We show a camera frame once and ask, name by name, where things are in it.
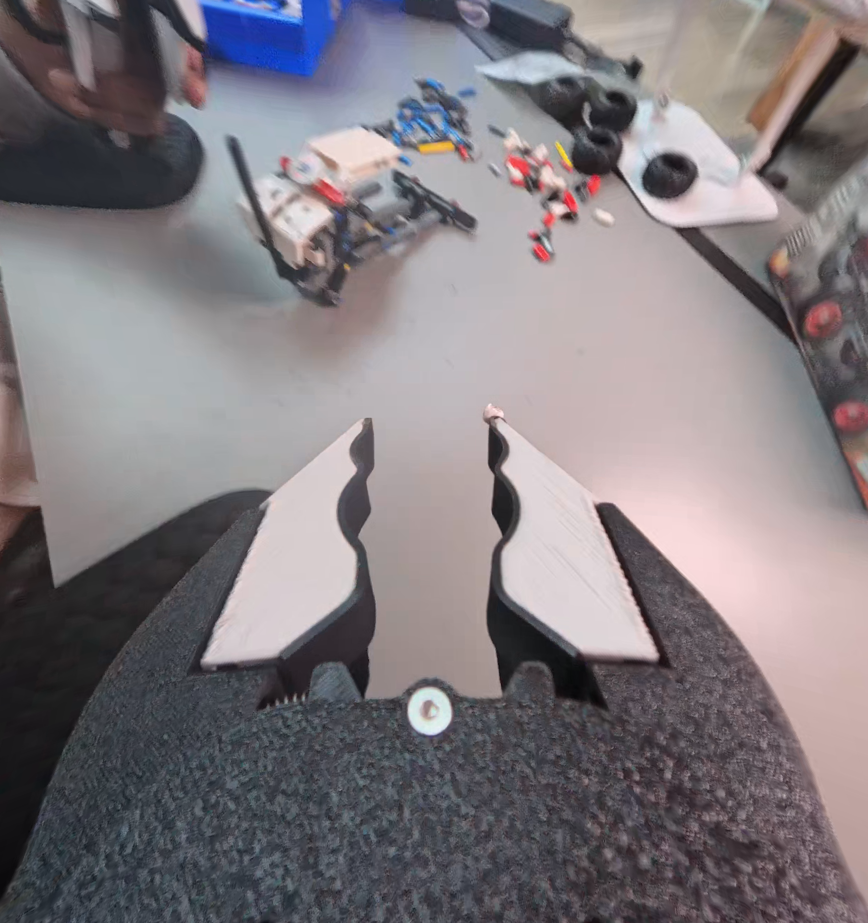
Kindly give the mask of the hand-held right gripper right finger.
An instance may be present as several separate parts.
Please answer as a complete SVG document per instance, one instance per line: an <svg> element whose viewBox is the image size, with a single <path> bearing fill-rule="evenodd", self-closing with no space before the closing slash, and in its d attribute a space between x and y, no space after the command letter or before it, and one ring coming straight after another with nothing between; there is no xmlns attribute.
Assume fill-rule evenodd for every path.
<svg viewBox="0 0 868 923"><path fill-rule="evenodd" d="M504 418L488 418L486 628L501 691L543 666L556 696L601 696L594 667L660 667L661 643L594 495Z"/></svg>

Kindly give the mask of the white book stand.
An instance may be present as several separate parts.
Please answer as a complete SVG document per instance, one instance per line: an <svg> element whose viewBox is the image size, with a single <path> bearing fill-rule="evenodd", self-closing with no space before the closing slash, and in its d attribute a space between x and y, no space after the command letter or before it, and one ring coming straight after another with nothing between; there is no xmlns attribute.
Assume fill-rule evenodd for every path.
<svg viewBox="0 0 868 923"><path fill-rule="evenodd" d="M778 217L774 194L694 109L675 99L674 71L698 2L679 2L655 85L637 101L635 119L622 135L618 174L650 217L675 229L756 225ZM694 186L675 200L657 200L641 183L648 160L678 151L698 165Z"/></svg>

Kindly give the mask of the pile of red white parts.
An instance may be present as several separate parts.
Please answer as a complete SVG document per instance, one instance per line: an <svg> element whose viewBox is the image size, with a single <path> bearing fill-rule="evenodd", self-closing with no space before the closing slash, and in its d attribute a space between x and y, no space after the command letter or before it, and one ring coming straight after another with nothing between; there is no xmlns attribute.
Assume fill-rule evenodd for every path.
<svg viewBox="0 0 868 923"><path fill-rule="evenodd" d="M540 220L529 233L533 258L547 264L555 259L553 233L558 225L578 223L581 207L599 191L602 176L582 175L570 161L568 147L557 142L553 148L532 145L512 128L489 125L488 132L501 143L499 163L489 171L513 188L524 191L540 207Z"/></svg>

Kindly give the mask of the black adapter box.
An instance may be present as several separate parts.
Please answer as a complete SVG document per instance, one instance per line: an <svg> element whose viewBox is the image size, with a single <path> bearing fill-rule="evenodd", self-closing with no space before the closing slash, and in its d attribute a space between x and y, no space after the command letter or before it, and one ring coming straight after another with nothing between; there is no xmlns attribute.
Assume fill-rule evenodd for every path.
<svg viewBox="0 0 868 923"><path fill-rule="evenodd" d="M524 49L559 52L569 38L572 10L553 1L492 1L489 29Z"/></svg>

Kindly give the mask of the white black toy truck chassis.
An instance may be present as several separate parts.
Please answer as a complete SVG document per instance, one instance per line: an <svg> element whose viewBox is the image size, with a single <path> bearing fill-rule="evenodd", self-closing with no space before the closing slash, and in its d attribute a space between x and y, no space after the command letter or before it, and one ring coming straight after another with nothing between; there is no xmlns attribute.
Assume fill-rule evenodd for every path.
<svg viewBox="0 0 868 923"><path fill-rule="evenodd" d="M225 144L243 222L277 275L314 304L337 306L354 268L434 226L477 231L472 213L406 173L402 150L371 129L313 137L259 179L240 140Z"/></svg>

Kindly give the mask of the pile of blue black pins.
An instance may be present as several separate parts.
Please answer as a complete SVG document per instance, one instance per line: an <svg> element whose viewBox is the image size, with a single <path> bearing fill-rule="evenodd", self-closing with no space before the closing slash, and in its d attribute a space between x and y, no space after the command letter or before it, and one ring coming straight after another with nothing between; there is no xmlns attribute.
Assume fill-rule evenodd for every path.
<svg viewBox="0 0 868 923"><path fill-rule="evenodd" d="M450 140L463 162L473 162L477 156L467 102L476 89L461 87L451 93L439 80L415 79L416 94L396 104L392 117L363 127L391 141L403 151L415 151L421 143Z"/></svg>

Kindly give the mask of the white sticker sheet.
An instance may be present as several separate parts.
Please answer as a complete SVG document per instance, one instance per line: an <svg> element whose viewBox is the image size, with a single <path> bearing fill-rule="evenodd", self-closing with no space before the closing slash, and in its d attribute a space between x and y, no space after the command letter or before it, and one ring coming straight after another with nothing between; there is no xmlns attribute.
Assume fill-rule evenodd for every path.
<svg viewBox="0 0 868 923"><path fill-rule="evenodd" d="M538 86L560 78L581 79L587 71L557 52L531 50L502 59L480 63L477 73L488 79L525 87Z"/></svg>

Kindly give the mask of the blue plastic bin with tag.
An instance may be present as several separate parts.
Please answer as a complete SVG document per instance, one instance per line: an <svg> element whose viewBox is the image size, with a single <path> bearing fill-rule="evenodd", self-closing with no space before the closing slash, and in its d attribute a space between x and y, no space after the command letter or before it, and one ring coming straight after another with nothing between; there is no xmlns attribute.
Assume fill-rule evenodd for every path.
<svg viewBox="0 0 868 923"><path fill-rule="evenodd" d="M335 36L347 2L200 2L210 58L311 76Z"/></svg>

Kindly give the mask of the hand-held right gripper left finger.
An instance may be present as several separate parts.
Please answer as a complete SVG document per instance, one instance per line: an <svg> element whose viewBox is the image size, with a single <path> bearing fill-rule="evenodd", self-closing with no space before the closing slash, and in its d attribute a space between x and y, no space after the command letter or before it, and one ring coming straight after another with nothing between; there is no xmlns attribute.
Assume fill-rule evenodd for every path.
<svg viewBox="0 0 868 923"><path fill-rule="evenodd" d="M376 602L360 534L371 514L370 418L263 502L201 648L203 673L266 667L276 696L307 696L326 663L365 696Z"/></svg>

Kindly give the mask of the grey desk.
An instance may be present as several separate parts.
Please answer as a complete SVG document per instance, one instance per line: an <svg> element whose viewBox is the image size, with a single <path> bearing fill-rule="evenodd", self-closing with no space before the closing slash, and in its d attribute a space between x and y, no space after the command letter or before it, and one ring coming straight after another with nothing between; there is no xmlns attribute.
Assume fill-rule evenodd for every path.
<svg viewBox="0 0 868 923"><path fill-rule="evenodd" d="M868 514L794 345L617 181L554 233L487 155L420 158L479 221L358 267L303 302L236 211L307 137L388 113L414 77L477 85L475 132L552 142L481 80L459 31L354 5L311 79L209 67L202 179L174 210L0 203L0 265L53 576L64 583L211 497L273 490L371 417L361 537L377 601L371 695L438 676L498 690L483 408L615 503L717 609L795 727L868 902Z"/></svg>

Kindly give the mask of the black toy tyre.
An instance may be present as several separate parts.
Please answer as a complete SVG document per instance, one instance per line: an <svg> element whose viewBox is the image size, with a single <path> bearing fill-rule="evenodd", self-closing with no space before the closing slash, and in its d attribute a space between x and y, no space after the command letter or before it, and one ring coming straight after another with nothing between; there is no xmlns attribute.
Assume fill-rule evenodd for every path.
<svg viewBox="0 0 868 923"><path fill-rule="evenodd" d="M690 156L669 150L648 160L641 183L650 197L657 200L675 200L694 186L698 176L698 165Z"/></svg>
<svg viewBox="0 0 868 923"><path fill-rule="evenodd" d="M583 121L588 86L581 77L560 76L541 84L535 93L538 107L560 125L578 125Z"/></svg>
<svg viewBox="0 0 868 923"><path fill-rule="evenodd" d="M636 98L620 89L595 87L587 95L587 121L593 128L622 134L635 119Z"/></svg>
<svg viewBox="0 0 868 923"><path fill-rule="evenodd" d="M582 175L611 174L619 165L621 153L620 134L610 129L584 126L572 134L570 161Z"/></svg>

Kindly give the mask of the printed toy truck box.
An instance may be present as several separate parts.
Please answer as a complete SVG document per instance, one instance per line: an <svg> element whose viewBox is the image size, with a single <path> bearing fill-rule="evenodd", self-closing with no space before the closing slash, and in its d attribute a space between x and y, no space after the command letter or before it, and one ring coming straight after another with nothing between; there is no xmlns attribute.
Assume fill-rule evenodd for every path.
<svg viewBox="0 0 868 923"><path fill-rule="evenodd" d="M766 268L868 510L868 155L774 249Z"/></svg>

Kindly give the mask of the person's left hand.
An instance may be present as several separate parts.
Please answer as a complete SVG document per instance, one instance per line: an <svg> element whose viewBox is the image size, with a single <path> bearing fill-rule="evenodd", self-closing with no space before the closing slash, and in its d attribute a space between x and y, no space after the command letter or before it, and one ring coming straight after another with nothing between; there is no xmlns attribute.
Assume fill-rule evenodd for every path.
<svg viewBox="0 0 868 923"><path fill-rule="evenodd" d="M41 91L60 109L82 121L137 137L163 134L163 89L154 81L126 73L97 78L95 90L83 87L71 70L56 67Z"/></svg>

